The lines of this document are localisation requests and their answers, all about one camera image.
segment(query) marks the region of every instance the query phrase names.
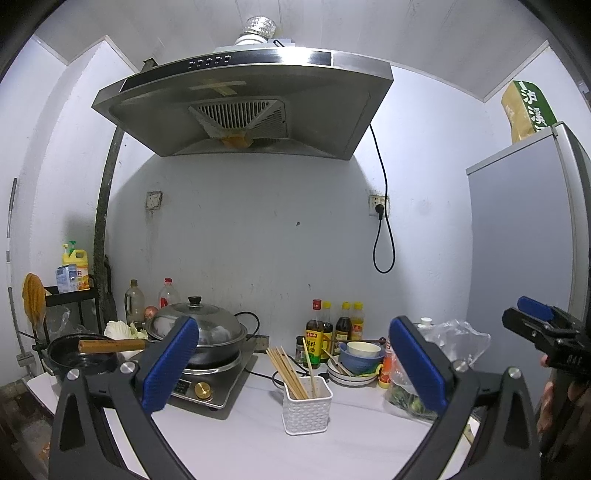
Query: marble tabletop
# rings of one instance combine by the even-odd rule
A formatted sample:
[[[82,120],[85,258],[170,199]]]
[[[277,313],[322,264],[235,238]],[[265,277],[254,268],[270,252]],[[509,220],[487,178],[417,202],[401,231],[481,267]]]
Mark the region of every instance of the marble tabletop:
[[[271,375],[266,355],[255,354],[247,366]],[[47,373],[27,382],[35,397],[55,413],[59,386]],[[228,406],[219,411],[171,398],[152,414],[180,460],[198,480],[256,478],[301,480],[305,461],[317,463],[323,480],[391,480],[429,430],[384,399],[373,383],[349,388],[329,383],[333,391],[328,429],[289,436],[281,420],[283,393],[270,380],[244,372]],[[127,467],[144,477],[114,410],[105,409],[109,426]],[[462,436],[442,478],[460,469],[470,445]]]

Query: ceiling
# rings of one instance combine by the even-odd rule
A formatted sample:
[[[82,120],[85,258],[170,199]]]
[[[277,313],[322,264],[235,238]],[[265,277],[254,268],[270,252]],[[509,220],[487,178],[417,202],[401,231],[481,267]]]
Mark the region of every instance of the ceiling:
[[[548,37],[518,0],[70,0],[37,35],[67,61],[108,35],[140,69],[232,45],[254,15],[298,46],[387,59],[480,99]]]

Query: white plastic basket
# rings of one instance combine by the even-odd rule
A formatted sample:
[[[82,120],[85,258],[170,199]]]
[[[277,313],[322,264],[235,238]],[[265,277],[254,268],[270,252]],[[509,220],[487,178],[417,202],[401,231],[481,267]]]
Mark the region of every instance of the white plastic basket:
[[[325,432],[329,424],[330,402],[332,392],[322,377],[316,379],[316,393],[318,398],[295,400],[291,398],[289,390],[283,391],[283,427],[288,435],[306,435],[309,433]],[[308,396],[312,396],[310,377],[302,377]]]

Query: gold knob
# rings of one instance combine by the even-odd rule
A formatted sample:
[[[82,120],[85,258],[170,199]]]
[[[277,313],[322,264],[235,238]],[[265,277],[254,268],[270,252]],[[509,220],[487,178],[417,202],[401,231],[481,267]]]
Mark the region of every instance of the gold knob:
[[[195,385],[195,395],[199,400],[208,400],[212,397],[212,388],[207,382],[199,382]]]

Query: blue textured pad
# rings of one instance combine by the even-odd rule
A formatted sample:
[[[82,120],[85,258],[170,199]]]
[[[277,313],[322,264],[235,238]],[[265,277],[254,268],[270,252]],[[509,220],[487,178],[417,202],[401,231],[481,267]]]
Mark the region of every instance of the blue textured pad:
[[[529,297],[520,297],[517,300],[517,309],[543,322],[549,322],[554,319],[554,313],[550,307]]]
[[[199,326],[189,319],[144,380],[142,407],[146,413],[164,408],[198,341]]]
[[[424,405],[441,415],[447,408],[445,381],[399,319],[390,322],[390,343]]]

